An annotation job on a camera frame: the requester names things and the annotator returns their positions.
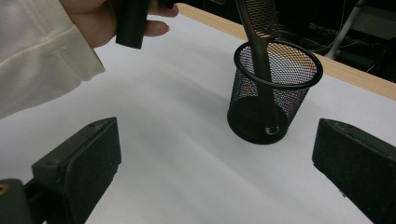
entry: human hand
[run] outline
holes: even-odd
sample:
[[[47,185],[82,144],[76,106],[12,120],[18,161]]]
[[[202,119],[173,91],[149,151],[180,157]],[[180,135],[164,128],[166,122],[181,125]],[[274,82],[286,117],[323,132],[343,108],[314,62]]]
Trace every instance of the human hand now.
[[[92,48],[103,46],[117,32],[117,12],[123,0],[60,0],[70,20],[81,31]],[[177,5],[168,8],[151,0],[148,14],[164,17],[175,17]],[[145,35],[164,35],[169,26],[163,21],[148,21]]]

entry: brass screw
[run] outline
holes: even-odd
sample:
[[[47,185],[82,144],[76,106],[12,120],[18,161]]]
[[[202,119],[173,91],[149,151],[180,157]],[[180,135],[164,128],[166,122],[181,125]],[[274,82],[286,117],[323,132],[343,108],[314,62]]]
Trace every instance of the brass screw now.
[[[8,184],[0,184],[0,195],[5,194],[9,189]]]

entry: comb teeth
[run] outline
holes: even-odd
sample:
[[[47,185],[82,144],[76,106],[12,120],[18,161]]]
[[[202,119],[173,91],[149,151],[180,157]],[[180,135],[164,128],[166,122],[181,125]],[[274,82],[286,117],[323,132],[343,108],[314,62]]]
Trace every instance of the comb teeth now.
[[[246,0],[247,13],[256,35],[279,36],[279,23],[274,0]]]

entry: black comb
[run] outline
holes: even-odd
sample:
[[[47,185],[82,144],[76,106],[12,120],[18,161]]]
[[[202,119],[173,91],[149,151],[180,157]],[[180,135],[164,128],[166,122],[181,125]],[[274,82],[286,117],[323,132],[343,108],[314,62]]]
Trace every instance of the black comb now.
[[[236,0],[239,16],[251,47],[251,57],[255,76],[272,82],[267,47],[271,40],[279,36],[279,23],[274,0]],[[265,131],[277,133],[277,115],[272,89],[257,85],[262,104]]]

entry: cup rim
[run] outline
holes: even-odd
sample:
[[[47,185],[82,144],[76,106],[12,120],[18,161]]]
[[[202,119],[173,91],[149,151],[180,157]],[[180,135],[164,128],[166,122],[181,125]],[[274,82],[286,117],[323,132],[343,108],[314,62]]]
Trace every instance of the cup rim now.
[[[294,45],[294,44],[291,44],[289,42],[282,41],[282,40],[273,40],[273,41],[271,41],[271,43],[286,45],[286,46],[295,48],[295,49],[303,52],[315,64],[315,66],[317,68],[317,74],[314,76],[314,78],[312,78],[311,80],[309,80],[305,83],[292,84],[292,85],[269,82],[269,81],[263,80],[259,77],[255,77],[241,64],[241,61],[239,60],[240,52],[242,51],[242,49],[245,49],[247,46],[249,46],[249,42],[242,44],[241,46],[239,46],[238,49],[236,49],[235,54],[233,55],[233,61],[236,65],[236,68],[243,75],[245,75],[247,78],[249,78],[253,81],[259,82],[260,84],[270,86],[273,89],[279,89],[279,90],[302,90],[302,89],[310,88],[310,87],[316,85],[321,80],[321,78],[323,76],[323,67],[322,67],[320,60],[313,53],[309,52],[306,49],[301,48],[300,46],[297,46],[297,45]]]

